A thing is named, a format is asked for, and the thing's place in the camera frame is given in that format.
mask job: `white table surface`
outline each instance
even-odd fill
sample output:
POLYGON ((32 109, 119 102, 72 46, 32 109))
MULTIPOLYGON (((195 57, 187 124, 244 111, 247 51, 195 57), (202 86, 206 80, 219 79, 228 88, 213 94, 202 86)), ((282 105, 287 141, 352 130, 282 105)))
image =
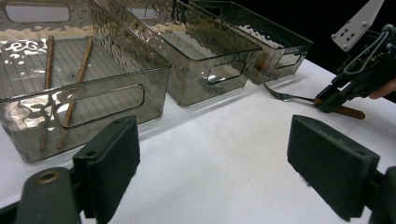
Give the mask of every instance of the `white table surface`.
MULTIPOLYGON (((333 78, 304 60, 295 76, 269 84, 315 97, 333 78)), ((379 154, 381 173, 396 165, 396 104, 356 98, 345 105, 362 110, 366 119, 281 102, 250 81, 187 108, 166 95, 163 115, 138 126, 141 162, 110 223, 346 223, 287 162, 291 117, 297 114, 321 120, 379 154)), ((70 168, 78 151, 28 164, 2 129, 0 141, 1 207, 20 199, 30 175, 70 168)), ((365 208, 350 223, 367 224, 370 214, 365 208)))

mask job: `wooden chopstick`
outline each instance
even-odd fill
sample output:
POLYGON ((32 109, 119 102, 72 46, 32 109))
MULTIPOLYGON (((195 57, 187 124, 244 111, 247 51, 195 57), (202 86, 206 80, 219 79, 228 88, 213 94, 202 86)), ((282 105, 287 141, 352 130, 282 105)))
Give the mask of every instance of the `wooden chopstick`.
MULTIPOLYGON (((46 65, 46 79, 44 81, 44 90, 47 90, 50 88, 50 83, 51 83, 51 76, 52 76, 52 62, 53 62, 53 45, 54 45, 54 37, 53 35, 49 36, 49 40, 47 43, 48 49, 47 49, 47 65, 46 65)), ((41 115, 44 117, 44 122, 41 126, 41 142, 40 142, 40 150, 43 151, 47 147, 47 124, 50 121, 49 116, 46 114, 45 108, 48 104, 50 104, 51 99, 49 95, 49 101, 45 106, 43 106, 40 109, 41 115)))
MULTIPOLYGON (((93 37, 90 36, 88 39, 88 46, 85 49, 84 57, 82 58, 81 67, 78 70, 76 83, 82 82, 82 79, 84 78, 85 70, 87 69, 88 61, 90 59, 92 47, 93 47, 93 37)), ((67 107, 66 115, 64 117, 64 127, 70 125, 70 120, 72 118, 75 107, 76 107, 76 102, 70 103, 69 106, 67 107)), ((68 135, 68 130, 63 130, 61 134, 61 139, 59 140, 56 148, 61 149, 63 147, 64 139, 67 137, 67 135, 68 135)))

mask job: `smoked plastic storage bin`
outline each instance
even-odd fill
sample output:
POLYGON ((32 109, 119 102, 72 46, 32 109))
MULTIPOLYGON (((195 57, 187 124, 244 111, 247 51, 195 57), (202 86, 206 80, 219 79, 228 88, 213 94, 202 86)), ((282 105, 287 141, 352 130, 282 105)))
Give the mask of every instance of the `smoked plastic storage bin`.
POLYGON ((171 64, 99 3, 0 4, 0 120, 23 160, 84 145, 121 117, 140 124, 162 115, 171 64))
POLYGON ((294 75, 314 43, 232 1, 190 0, 189 6, 256 41, 262 51, 249 74, 256 84, 294 75))
POLYGON ((262 49, 177 0, 109 0, 109 8, 172 64, 167 92, 180 106, 244 87, 262 49))

